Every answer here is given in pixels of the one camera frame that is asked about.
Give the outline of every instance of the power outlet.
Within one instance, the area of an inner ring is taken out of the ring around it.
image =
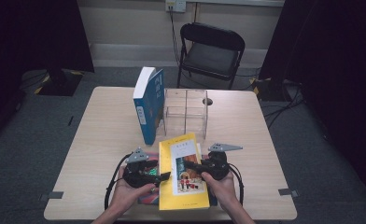
[[[165,11],[186,12],[186,0],[165,0]]]

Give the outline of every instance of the yellow book cover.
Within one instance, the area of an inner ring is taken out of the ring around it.
[[[160,174],[171,172],[171,177],[160,184],[160,210],[210,206],[206,183],[184,165],[184,161],[201,163],[201,152],[194,133],[161,141],[159,161]]]

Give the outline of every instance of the chair seat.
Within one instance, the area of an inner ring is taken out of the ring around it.
[[[194,43],[182,66],[192,72],[205,71],[213,77],[229,80],[233,76],[238,52]]]

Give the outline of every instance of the white wall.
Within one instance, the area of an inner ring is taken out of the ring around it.
[[[78,4],[95,66],[176,64],[164,1],[78,0]],[[187,3],[186,13],[173,16],[177,44],[180,27],[195,17],[240,34],[246,41],[242,66],[261,66],[280,11],[281,7]],[[148,56],[146,50],[156,53]]]

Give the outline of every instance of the table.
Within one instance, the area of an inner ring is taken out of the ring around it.
[[[106,187],[117,164],[137,147],[157,151],[168,138],[157,136],[146,146],[137,120],[134,88],[97,87],[78,126],[53,191],[61,199],[49,199],[48,220],[96,219],[104,211]],[[251,91],[207,91],[206,139],[198,138],[203,154],[216,142],[243,146],[229,151],[229,163],[240,170],[245,185],[244,208],[254,219],[290,220],[297,211],[290,195],[279,189],[288,185],[275,153],[256,95]],[[237,194],[239,188],[235,181]],[[135,204],[125,220],[228,220],[219,206],[201,210],[159,211],[158,206]]]

